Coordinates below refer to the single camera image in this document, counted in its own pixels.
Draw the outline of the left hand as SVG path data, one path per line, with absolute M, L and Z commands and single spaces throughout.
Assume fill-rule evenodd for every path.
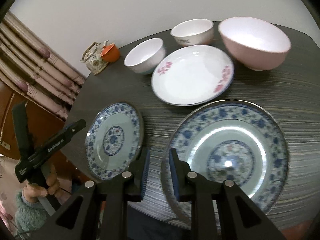
M 27 184 L 22 190 L 22 196 L 29 203 L 38 202 L 39 197 L 55 196 L 58 197 L 61 193 L 60 182 L 57 179 L 55 166 L 50 164 L 50 171 L 46 177 L 48 189 L 37 184 Z

